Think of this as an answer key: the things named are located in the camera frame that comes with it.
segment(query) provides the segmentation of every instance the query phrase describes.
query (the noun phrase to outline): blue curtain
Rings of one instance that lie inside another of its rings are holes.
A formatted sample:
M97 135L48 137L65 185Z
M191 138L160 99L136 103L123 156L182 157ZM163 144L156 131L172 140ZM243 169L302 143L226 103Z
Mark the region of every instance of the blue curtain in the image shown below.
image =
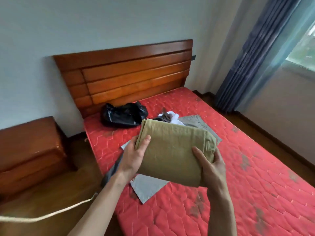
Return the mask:
M234 111L248 93L259 67L301 0L269 0L220 86L215 106Z

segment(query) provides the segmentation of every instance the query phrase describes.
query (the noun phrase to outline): bed frame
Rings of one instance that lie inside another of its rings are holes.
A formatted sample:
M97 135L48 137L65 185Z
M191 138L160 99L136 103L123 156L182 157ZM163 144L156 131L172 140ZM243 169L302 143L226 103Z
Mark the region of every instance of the bed frame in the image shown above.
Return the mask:
M55 55L54 59L83 118L104 103L123 105L183 87L192 39Z

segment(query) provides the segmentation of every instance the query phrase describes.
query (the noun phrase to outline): white rope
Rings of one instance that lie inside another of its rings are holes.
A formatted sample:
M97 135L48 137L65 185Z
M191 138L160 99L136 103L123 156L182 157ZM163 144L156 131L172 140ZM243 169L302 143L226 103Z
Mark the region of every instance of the white rope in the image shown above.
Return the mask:
M60 213L65 212L67 210L73 209L73 208L75 208L75 207L77 207L77 206L79 206L81 204L84 204L86 202L89 202L89 201L93 200L96 196L97 196L97 193L94 193L94 195L90 199L81 201L80 203L77 203L77 204L75 204L73 206L67 207L67 208L62 209L62 210L58 210L56 212L53 212L53 213L50 213L50 214L47 214L47 215L43 215L43 216L38 217L38 218L17 218L17 217L0 216L0 222L34 223L34 222L37 222L37 221L40 221L40 220L52 217L54 215L60 214Z

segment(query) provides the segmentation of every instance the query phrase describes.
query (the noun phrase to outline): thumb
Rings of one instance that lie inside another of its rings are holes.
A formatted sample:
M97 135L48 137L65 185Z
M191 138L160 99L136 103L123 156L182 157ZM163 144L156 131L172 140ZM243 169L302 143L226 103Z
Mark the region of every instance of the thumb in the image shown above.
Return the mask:
M137 150L137 152L139 152L140 155L144 155L144 152L146 151L149 143L151 141L151 136L147 135L146 138L140 143L140 146Z
M202 167L207 167L208 165L211 165L208 159L204 156L203 152L200 151L197 147L192 147L192 153L198 159Z

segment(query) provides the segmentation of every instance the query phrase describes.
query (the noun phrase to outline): quilted mattress pattern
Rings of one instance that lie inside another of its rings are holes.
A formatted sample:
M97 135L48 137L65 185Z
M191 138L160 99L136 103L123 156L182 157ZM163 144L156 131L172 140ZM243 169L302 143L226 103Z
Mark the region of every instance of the quilted mattress pattern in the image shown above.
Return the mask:
M187 88L140 101L149 118L162 107L180 116L199 114L223 141L219 149L233 201L238 235L315 235L315 190ZM120 146L140 131L106 128L99 115L84 120L102 171L122 153ZM115 210L126 236L206 236L210 203L206 189L168 183L145 204L126 186Z

